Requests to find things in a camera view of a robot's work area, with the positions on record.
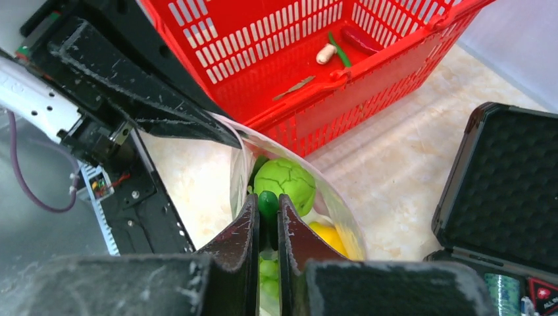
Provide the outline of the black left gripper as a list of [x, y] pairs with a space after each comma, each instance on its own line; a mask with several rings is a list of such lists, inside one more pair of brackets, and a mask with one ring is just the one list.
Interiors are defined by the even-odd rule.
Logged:
[[241, 147], [135, 1], [47, 1], [20, 33], [18, 58], [82, 115], [57, 132], [78, 159], [128, 169], [137, 156], [133, 130]]

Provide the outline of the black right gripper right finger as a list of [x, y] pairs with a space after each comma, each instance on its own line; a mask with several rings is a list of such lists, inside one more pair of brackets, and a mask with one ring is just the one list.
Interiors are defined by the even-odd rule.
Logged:
[[495, 315], [484, 281], [452, 262], [352, 261], [279, 198], [281, 315]]

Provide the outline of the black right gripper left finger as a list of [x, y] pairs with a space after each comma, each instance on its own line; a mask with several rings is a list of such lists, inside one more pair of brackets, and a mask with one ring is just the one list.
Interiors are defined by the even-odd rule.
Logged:
[[16, 300], [16, 315], [257, 315], [255, 194], [194, 253], [62, 257]]

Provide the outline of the yellow toy fruit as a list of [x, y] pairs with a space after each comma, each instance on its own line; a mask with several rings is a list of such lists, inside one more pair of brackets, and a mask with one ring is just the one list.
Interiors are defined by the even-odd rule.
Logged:
[[340, 235], [338, 234], [337, 230], [334, 227], [320, 224], [318, 222], [309, 223], [309, 227], [331, 248], [336, 250], [344, 257], [349, 257], [347, 250], [340, 238]]

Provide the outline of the green pea pod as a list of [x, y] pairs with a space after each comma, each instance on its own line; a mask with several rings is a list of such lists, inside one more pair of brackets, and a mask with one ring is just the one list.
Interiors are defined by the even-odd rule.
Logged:
[[260, 216], [260, 250], [278, 249], [278, 211], [280, 204], [278, 197], [271, 191], [264, 190], [258, 195], [258, 210]]

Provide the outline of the green lime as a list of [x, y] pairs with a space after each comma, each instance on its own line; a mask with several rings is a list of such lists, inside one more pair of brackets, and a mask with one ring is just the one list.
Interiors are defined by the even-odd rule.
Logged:
[[299, 163], [286, 158], [271, 159], [255, 174], [253, 192], [267, 190], [290, 197], [300, 217], [313, 208], [317, 186], [315, 178]]

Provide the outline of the clear zip top bag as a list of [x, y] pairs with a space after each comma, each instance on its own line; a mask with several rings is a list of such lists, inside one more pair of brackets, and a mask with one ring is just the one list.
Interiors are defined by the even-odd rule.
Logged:
[[257, 259], [265, 246], [278, 253], [283, 315], [365, 315], [370, 311], [369, 275], [359, 234], [339, 223], [343, 251], [327, 244], [303, 221], [318, 195], [331, 213], [348, 213], [337, 194], [328, 195], [322, 175], [292, 152], [267, 161], [239, 216], [204, 250], [213, 255], [206, 315], [259, 312]]

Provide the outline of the green grape bunch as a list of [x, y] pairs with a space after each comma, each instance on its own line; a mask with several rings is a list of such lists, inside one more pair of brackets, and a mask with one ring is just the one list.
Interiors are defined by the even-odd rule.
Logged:
[[259, 282], [261, 290], [265, 294], [275, 300], [279, 298], [279, 265], [277, 260], [260, 258]]

